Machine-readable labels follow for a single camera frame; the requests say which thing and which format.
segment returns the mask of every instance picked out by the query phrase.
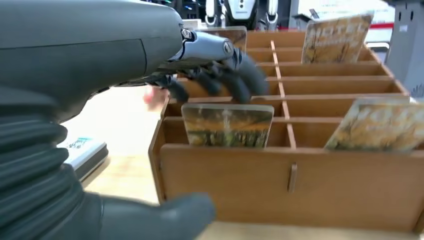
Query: machine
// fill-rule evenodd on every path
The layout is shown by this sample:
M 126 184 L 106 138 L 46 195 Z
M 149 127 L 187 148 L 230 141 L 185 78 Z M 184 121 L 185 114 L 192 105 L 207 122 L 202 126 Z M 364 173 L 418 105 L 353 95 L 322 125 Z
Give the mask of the machine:
M 386 0 L 394 6 L 394 27 L 386 65 L 414 98 L 424 97 L 424 0 Z
M 190 240 L 214 219 L 203 193 L 152 206 L 85 192 L 57 146 L 60 123 L 111 87 L 159 86 L 183 102 L 180 73 L 241 103 L 268 93 L 228 39 L 182 25 L 138 0 L 0 0 L 0 239 Z
M 205 22 L 208 27 L 221 26 L 223 14 L 225 26 L 245 26 L 247 30 L 255 30 L 258 24 L 258 7 L 259 0 L 206 0 Z M 262 20 L 266 30 L 276 30 L 277 11 L 278 0 L 267 0 L 266 13 Z

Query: white machine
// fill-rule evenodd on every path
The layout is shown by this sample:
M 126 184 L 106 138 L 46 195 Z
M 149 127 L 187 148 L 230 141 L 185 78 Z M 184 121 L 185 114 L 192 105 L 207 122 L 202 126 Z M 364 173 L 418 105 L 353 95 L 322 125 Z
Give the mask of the white machine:
M 208 27 L 245 26 L 255 30 L 258 19 L 259 0 L 206 0 L 205 22 Z M 264 16 L 266 30 L 274 31 L 278 21 L 278 0 L 267 0 Z
M 66 148 L 69 157 L 64 162 L 75 170 L 76 176 L 83 181 L 97 167 L 105 162 L 109 151 L 104 141 L 89 137 L 68 136 L 65 141 L 57 145 L 58 148 Z

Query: wooden sorting tray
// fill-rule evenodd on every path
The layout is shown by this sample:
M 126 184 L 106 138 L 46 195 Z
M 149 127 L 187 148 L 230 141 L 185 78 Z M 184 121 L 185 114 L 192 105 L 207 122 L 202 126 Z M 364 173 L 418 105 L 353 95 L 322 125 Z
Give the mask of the wooden sorting tray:
M 302 32 L 247 36 L 248 48 L 258 52 L 253 58 L 265 61 L 258 68 L 270 89 L 251 104 L 275 109 L 267 147 L 190 146 L 182 104 L 168 99 L 149 148 L 159 200 L 206 192 L 220 221 L 421 232 L 424 145 L 408 154 L 323 149 L 356 98 L 408 98 L 405 88 L 365 57 L 355 64 L 302 65 L 299 55 L 279 60 L 275 47 L 272 60 L 260 55 L 258 49 L 272 45 L 267 41 L 300 48 Z M 191 103 L 234 103 L 225 88 L 209 97 L 196 82 L 180 82 Z

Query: wooden divider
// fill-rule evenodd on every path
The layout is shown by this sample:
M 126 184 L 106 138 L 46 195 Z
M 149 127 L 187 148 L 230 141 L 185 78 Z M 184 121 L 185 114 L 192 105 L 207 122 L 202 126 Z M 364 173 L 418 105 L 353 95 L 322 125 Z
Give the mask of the wooden divider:
M 368 48 L 351 64 L 301 64 L 304 32 L 249 32 L 247 52 L 268 76 L 274 107 L 265 149 L 188 145 L 182 103 L 167 99 L 149 157 L 161 202 L 207 192 L 221 221 L 422 231 L 424 144 L 410 154 L 323 149 L 353 101 L 409 98 Z M 190 103 L 234 104 L 181 78 Z

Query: robotic arm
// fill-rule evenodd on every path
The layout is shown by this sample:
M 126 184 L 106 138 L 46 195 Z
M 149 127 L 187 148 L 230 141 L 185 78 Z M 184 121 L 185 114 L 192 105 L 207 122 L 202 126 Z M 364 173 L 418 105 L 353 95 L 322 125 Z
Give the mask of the robotic arm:
M 0 0 L 0 239 L 190 240 L 213 220 L 204 194 L 150 206 L 84 192 L 56 148 L 59 123 L 110 87 L 156 85 L 186 101 L 180 73 L 240 102 L 267 93 L 231 42 L 182 25 L 138 0 Z

